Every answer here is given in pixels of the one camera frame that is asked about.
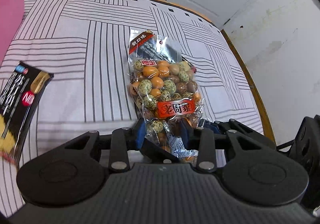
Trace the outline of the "clear bag of mixed nuts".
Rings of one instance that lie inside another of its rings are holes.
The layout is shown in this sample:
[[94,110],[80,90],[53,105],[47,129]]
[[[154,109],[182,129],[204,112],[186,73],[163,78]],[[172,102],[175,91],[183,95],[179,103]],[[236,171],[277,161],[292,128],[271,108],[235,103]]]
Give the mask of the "clear bag of mixed nuts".
[[195,68],[182,57],[175,39],[151,30],[131,29],[128,63],[130,92],[145,122],[146,138],[182,162],[194,162],[197,150],[182,141],[180,122],[198,126],[203,98]]

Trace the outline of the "striped bed sheet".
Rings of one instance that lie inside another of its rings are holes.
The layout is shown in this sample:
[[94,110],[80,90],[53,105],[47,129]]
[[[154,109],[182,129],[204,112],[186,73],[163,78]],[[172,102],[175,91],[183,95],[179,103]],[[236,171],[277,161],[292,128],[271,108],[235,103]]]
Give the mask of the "striped bed sheet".
[[4,86],[20,61],[54,75],[33,116],[20,164],[89,130],[132,126],[131,30],[178,42],[196,67],[209,121],[237,121],[263,132],[249,83],[212,22],[154,0],[24,0],[24,17],[1,65]]

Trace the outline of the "black cracker pack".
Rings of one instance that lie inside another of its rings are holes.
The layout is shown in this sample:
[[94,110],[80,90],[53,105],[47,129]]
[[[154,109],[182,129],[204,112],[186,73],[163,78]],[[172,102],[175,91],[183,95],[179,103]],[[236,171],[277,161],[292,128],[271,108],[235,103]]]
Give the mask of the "black cracker pack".
[[1,157],[18,164],[31,121],[54,74],[19,62],[1,91]]

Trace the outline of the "pink storage box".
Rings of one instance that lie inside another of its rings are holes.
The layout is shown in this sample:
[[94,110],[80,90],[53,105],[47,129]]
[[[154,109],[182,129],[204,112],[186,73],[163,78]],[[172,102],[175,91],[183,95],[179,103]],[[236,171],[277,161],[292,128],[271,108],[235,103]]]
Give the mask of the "pink storage box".
[[24,0],[0,0],[1,60],[11,44],[24,13]]

